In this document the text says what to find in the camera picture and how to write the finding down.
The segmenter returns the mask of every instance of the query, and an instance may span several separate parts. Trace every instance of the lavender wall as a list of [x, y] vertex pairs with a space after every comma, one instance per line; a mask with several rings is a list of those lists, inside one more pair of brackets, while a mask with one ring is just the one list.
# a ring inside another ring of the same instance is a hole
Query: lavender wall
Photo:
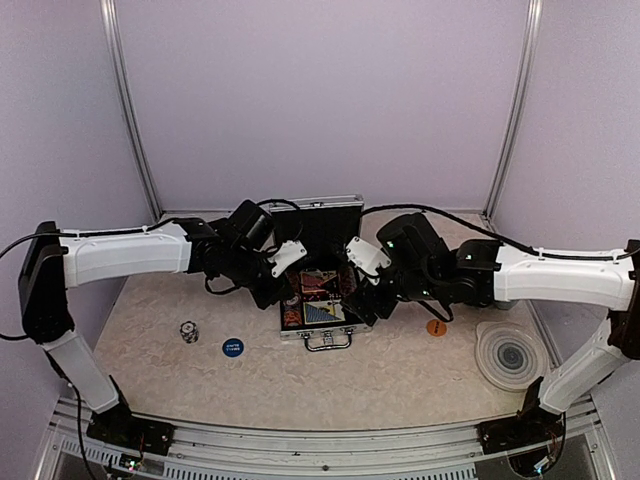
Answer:
[[[46, 219], [66, 228], [149, 220], [96, 0], [0, 1], [0, 246]], [[0, 331], [20, 334], [17, 273], [24, 249], [0, 262]], [[119, 282], [69, 292], [95, 343]], [[0, 465], [27, 478], [61, 389], [42, 350], [0, 342]]]
[[480, 210], [526, 0], [146, 0], [118, 16], [167, 209], [363, 193]]
[[[556, 248], [605, 249], [640, 238], [640, 4], [545, 0], [523, 123], [496, 225]], [[543, 303], [564, 357], [604, 318]], [[637, 478], [640, 368], [594, 391], [621, 478]]]

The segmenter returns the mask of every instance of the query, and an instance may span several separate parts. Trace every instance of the blue poker chip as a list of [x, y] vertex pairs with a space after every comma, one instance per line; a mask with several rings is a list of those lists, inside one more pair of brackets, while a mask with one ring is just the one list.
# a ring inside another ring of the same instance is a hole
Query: blue poker chip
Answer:
[[242, 340], [238, 340], [237, 338], [230, 338], [222, 345], [222, 352], [227, 357], [238, 357], [242, 355], [242, 352], [244, 352], [244, 343], [242, 343]]

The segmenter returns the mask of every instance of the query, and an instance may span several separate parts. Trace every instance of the wire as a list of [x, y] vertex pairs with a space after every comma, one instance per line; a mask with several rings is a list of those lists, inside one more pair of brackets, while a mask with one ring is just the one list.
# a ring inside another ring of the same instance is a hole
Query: wire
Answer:
[[73, 388], [73, 391], [76, 392], [76, 398], [78, 399], [78, 415], [76, 416], [76, 420], [78, 422], [78, 442], [80, 443], [80, 453], [82, 454], [82, 461], [84, 462], [84, 466], [87, 469], [87, 473], [89, 474], [89, 477], [91, 477], [91, 480], [98, 480], [91, 471], [89, 460], [87, 460], [87, 452], [84, 448], [84, 440], [82, 439], [82, 398], [80, 398], [80, 392], [75, 385], [71, 384], [71, 388]]
[[563, 254], [557, 254], [557, 253], [540, 252], [531, 246], [518, 242], [517, 240], [513, 240], [512, 238], [505, 237], [504, 235], [500, 235], [499, 233], [495, 233], [485, 228], [478, 227], [477, 225], [474, 225], [471, 222], [463, 220], [462, 218], [457, 217], [449, 212], [446, 212], [439, 208], [431, 207], [429, 205], [421, 205], [418, 203], [397, 203], [397, 204], [389, 204], [389, 205], [378, 205], [376, 207], [367, 208], [360, 214], [360, 216], [364, 217], [365, 215], [369, 215], [370, 213], [382, 212], [385, 210], [405, 210], [405, 209], [421, 210], [423, 212], [431, 212], [436, 215], [440, 215], [441, 217], [448, 218], [449, 220], [459, 223], [460, 225], [470, 230], [486, 235], [487, 237], [493, 238], [494, 240], [499, 240], [505, 245], [510, 245], [524, 253], [528, 253], [529, 255], [540, 256], [543, 258], [549, 258], [554, 260], [580, 260], [580, 261], [609, 262], [609, 261], [624, 260], [625, 258], [629, 258], [640, 253], [640, 248], [637, 248], [632, 252], [627, 252], [614, 258], [612, 256], [563, 255]]
[[204, 279], [204, 289], [209, 292], [211, 295], [227, 295], [229, 293], [235, 292], [236, 290], [240, 290], [238, 285], [234, 285], [233, 287], [229, 287], [225, 290], [212, 290], [209, 282], [211, 280], [209, 278]]
[[558, 449], [558, 452], [553, 455], [553, 462], [549, 465], [549, 468], [542, 472], [543, 474], [548, 473], [549, 470], [558, 464], [560, 457], [562, 456], [562, 452], [564, 451], [564, 444], [567, 440], [567, 412], [562, 412], [562, 425], [562, 441], [560, 442], [560, 448]]

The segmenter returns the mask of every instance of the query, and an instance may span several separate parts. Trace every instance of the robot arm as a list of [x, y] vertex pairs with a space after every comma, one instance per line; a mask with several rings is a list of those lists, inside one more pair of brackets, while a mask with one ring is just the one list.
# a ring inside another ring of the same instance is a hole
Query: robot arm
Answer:
[[155, 228], [100, 232], [60, 231], [53, 222], [38, 227], [41, 236], [32, 242], [19, 279], [23, 328], [95, 412], [89, 436], [135, 448], [143, 434], [147, 439], [164, 437], [153, 443], [159, 445], [156, 453], [166, 454], [172, 428], [131, 416], [117, 385], [75, 329], [66, 289], [148, 272], [203, 272], [207, 279], [224, 275], [236, 287], [249, 289], [264, 309], [293, 296], [281, 274], [306, 254], [298, 241], [260, 251], [273, 228], [271, 217], [248, 200], [228, 218], [209, 223], [179, 218]]
[[640, 241], [629, 241], [626, 250], [540, 249], [534, 255], [497, 240], [477, 239], [450, 251], [422, 214], [397, 217], [377, 238], [382, 249], [359, 238], [347, 246], [349, 260], [369, 281], [343, 304], [370, 325], [388, 318], [399, 301], [435, 300], [449, 312], [454, 303], [484, 307], [519, 299], [609, 309], [587, 343], [530, 385], [515, 418], [480, 425], [485, 453], [527, 445], [532, 431], [544, 426], [540, 431], [546, 432], [580, 396], [621, 365], [640, 359]]

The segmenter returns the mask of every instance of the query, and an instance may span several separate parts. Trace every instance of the marble countertop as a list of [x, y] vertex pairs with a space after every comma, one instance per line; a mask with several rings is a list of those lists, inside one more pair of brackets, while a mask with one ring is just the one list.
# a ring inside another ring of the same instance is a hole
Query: marble countertop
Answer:
[[[362, 237], [396, 214], [365, 217]], [[461, 215], [482, 225], [477, 215]], [[429, 216], [455, 248], [478, 235]], [[216, 286], [224, 288], [224, 280]], [[203, 276], [131, 277], [102, 332], [96, 355], [134, 411], [209, 424], [284, 430], [367, 430], [427, 426], [514, 413], [524, 394], [494, 387], [474, 356], [475, 328], [510, 321], [536, 335], [525, 305], [510, 311], [454, 307], [442, 337], [425, 326], [424, 309], [400, 304], [346, 350], [310, 353], [302, 340], [280, 339], [279, 307], [255, 308], [247, 291], [215, 297]], [[198, 325], [185, 343], [180, 325]], [[229, 338], [245, 351], [226, 357]]]

